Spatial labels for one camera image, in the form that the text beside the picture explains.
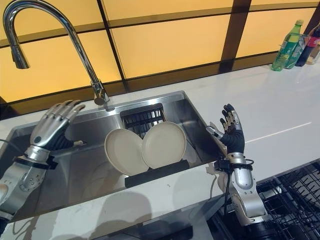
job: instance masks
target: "black dish rack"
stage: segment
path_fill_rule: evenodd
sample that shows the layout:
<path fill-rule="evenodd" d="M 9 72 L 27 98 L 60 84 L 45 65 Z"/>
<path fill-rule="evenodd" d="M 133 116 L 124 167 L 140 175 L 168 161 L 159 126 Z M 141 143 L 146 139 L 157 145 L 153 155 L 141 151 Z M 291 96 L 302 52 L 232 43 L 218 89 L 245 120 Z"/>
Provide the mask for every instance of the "black dish rack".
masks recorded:
<path fill-rule="evenodd" d="M 162 103 L 125 110 L 120 112 L 120 117 L 124 128 L 136 133 L 142 139 L 154 125 L 167 121 Z M 124 179 L 124 185 L 130 188 L 187 169 L 189 169 L 188 161 L 182 159 L 167 166 L 149 168 L 146 172 L 128 176 Z"/>
<path fill-rule="evenodd" d="M 257 191 L 284 240 L 320 240 L 320 160 L 273 177 Z"/>

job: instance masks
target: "kitchen sink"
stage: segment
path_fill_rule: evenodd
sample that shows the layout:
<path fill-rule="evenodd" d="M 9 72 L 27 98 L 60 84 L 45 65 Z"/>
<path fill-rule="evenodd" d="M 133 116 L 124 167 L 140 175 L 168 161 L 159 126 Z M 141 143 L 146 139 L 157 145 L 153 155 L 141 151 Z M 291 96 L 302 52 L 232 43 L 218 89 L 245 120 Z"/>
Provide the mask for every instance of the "kitchen sink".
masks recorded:
<path fill-rule="evenodd" d="M 187 137 L 183 160 L 190 168 L 212 162 L 222 156 L 218 144 L 206 131 L 206 124 L 183 91 L 104 108 L 81 112 L 69 126 L 66 136 L 86 144 L 52 152 L 56 169 L 48 170 L 40 187 L 33 191 L 14 221 L 79 204 L 125 189 L 128 176 L 117 171 L 107 160 L 104 150 L 106 135 L 123 128 L 120 113 L 161 103 L 166 120 L 178 124 Z M 21 149 L 27 149 L 32 130 L 37 123 L 17 126 L 7 137 Z M 16 150 L 6 144 L 0 149 L 0 177 L 12 164 Z"/>

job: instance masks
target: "plastic bottle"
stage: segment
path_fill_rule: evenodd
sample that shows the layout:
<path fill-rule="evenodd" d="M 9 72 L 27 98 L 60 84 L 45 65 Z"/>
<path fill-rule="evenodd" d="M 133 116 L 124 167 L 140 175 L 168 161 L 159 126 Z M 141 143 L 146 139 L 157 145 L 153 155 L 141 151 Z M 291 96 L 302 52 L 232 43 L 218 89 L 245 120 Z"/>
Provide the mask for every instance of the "plastic bottle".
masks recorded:
<path fill-rule="evenodd" d="M 271 65 L 273 71 L 281 71 L 285 67 L 300 38 L 300 28 L 303 23 L 303 20 L 297 20 L 292 30 L 285 36 L 281 48 Z"/>
<path fill-rule="evenodd" d="M 308 41 L 306 47 L 301 53 L 301 56 L 295 64 L 298 67 L 302 67 L 306 64 L 312 50 L 318 45 L 318 42 L 320 41 L 320 22 L 314 29 L 311 30 L 309 35 L 311 36 L 310 40 Z"/>
<path fill-rule="evenodd" d="M 289 60 L 286 62 L 284 66 L 285 69 L 292 69 L 295 66 L 300 55 L 302 54 L 306 45 L 308 44 L 309 38 L 310 37 L 307 34 L 300 34 L 299 41 L 296 44 L 291 56 L 289 57 Z"/>
<path fill-rule="evenodd" d="M 306 61 L 306 64 L 309 64 L 309 65 L 315 64 L 319 58 L 320 58 L 320 42 L 318 42 L 318 45 L 312 50 L 310 56 L 308 57 L 308 60 Z"/>

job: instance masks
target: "faucet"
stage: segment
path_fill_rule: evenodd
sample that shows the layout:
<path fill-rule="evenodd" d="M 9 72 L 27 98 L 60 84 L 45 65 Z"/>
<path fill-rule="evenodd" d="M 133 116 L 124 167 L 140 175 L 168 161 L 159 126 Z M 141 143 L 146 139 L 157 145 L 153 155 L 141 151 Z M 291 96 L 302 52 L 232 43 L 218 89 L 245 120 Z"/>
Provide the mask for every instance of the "faucet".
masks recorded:
<path fill-rule="evenodd" d="M 51 4 L 42 1 L 42 0 L 14 0 L 12 1 L 4 10 L 3 13 L 3 27 L 8 39 L 8 42 L 11 47 L 11 53 L 13 61 L 15 62 L 15 66 L 18 69 L 28 69 L 29 64 L 28 61 L 20 47 L 20 43 L 15 31 L 14 23 L 15 17 L 23 9 L 27 8 L 35 8 L 40 9 L 42 11 L 47 12 L 54 16 L 65 28 L 66 32 L 68 33 L 71 41 L 81 58 L 81 61 L 89 74 L 91 79 L 91 86 L 94 90 L 94 102 L 97 105 L 104 105 L 109 101 L 109 97 L 106 93 L 106 90 L 102 84 L 102 82 L 98 79 L 89 59 L 82 46 L 80 39 L 76 33 L 74 26 L 71 22 L 67 19 L 67 17 L 56 9 Z"/>

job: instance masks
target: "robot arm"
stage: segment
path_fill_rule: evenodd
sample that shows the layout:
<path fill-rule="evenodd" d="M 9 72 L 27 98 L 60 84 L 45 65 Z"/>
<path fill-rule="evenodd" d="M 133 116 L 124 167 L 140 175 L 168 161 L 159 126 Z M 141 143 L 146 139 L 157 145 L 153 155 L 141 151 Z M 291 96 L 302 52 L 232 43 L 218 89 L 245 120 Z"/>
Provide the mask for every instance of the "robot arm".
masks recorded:
<path fill-rule="evenodd" d="M 0 179 L 0 235 L 30 193 L 40 186 L 46 171 L 55 168 L 50 152 L 82 144 L 65 137 L 69 124 L 85 107 L 76 106 L 79 103 L 68 100 L 51 107 L 34 128 L 28 149 L 13 159 Z"/>
<path fill-rule="evenodd" d="M 232 105 L 228 104 L 223 108 L 222 114 L 225 120 L 221 118 L 220 122 L 224 133 L 220 132 L 212 122 L 206 127 L 206 130 L 227 148 L 226 159 L 214 163 L 216 170 L 227 173 L 224 174 L 222 190 L 226 194 L 228 194 L 227 191 L 230 193 L 241 226 L 249 229 L 249 232 L 258 229 L 258 232 L 261 233 L 259 233 L 259 238 L 272 236 L 275 232 L 266 226 L 270 217 L 257 193 L 256 180 L 252 175 L 252 163 L 248 164 L 244 156 L 245 138 L 239 116 Z"/>

